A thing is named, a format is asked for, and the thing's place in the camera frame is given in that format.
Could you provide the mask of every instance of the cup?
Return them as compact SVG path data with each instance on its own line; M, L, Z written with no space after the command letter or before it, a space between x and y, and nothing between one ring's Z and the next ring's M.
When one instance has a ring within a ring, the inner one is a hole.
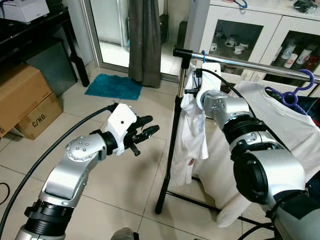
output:
M239 45L234 47L233 52L236 55L240 55L242 54L243 50L245 50L244 47Z
M243 47L244 49L248 49L249 44L248 44L248 43L242 43L242 42L240 42L239 46L240 46L240 47Z
M210 52L214 52L215 50L217 50L217 47L217 44L215 42L212 42L210 46Z
M216 31L215 33L214 33L214 36L218 39L218 38L222 38L222 36L223 36L223 32L221 32L221 31Z
M227 47L235 47L237 45L237 39L235 37L228 37L224 43Z

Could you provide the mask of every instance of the person's foot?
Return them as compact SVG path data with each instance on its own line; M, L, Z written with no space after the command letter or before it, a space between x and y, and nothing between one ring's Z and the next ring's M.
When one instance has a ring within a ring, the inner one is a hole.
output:
M130 228L124 227L116 231L111 237L111 240L139 240L139 235Z

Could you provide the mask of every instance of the blue hanger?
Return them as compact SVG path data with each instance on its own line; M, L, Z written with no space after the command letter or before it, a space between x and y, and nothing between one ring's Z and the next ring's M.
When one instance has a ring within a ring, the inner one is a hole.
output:
M267 86L265 89L266 90L271 90L273 91L274 93L278 94L280 97L281 97L281 102L283 103L283 105L287 106L287 107L295 107L297 108L301 114L304 114L304 115L308 115L297 103L298 103L298 96L297 96L297 92L298 91L305 91L305 90L308 90L310 89L314 84L315 84L315 75L313 74L312 71L308 70L308 69L300 69L299 72L301 73L304 73L304 74L307 74L309 75L310 77L310 84L308 86L305 86L305 87L297 87L294 91L287 91L287 92L284 92L284 93L281 93L279 92L278 90L272 88L272 87L269 87ZM286 101L286 98L288 97L293 97L294 101L292 103L288 103Z
M246 9L248 7L248 4L245 0L242 0L242 2L244 3L244 5L240 4L239 2L237 2L236 0L234 0L234 2L236 4L238 4L240 6L240 8Z
M203 62L206 62L206 51L202 50L201 53L203 54Z

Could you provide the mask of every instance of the purple hanger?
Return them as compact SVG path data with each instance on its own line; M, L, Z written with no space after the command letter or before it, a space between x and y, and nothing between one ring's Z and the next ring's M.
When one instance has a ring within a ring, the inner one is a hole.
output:
M305 91L310 89L314 84L315 84L315 75L313 74L312 71L308 70L308 69L300 69L299 72L304 73L309 75L310 77L310 84L308 86L305 87L297 87L294 91L287 91L287 92L279 92L278 90L267 86L265 89L266 90L271 90L274 93L278 94L279 96L281 96L281 102L283 103L283 105L287 106L287 107L296 107L302 114L307 115L307 113L297 104L298 103L298 96L297 96L297 92L298 91ZM292 96L294 98L293 103L288 103L286 102L286 97L288 96Z

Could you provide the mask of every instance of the white cloth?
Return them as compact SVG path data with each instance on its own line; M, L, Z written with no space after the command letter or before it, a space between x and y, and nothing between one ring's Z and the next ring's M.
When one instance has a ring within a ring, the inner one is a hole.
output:
M264 121L302 164L306 181L320 170L320 130L311 117L299 114L270 97L265 86L241 82L236 89L252 107L257 118ZM230 160L229 144L220 129L208 143L209 158L202 162L199 178L205 191L222 211L217 225L227 227L250 205L237 190Z
M192 87L193 78L190 73L185 89ZM171 166L171 183L175 186L190 184L194 162L209 156L205 112L198 108L192 94L183 96L181 108Z

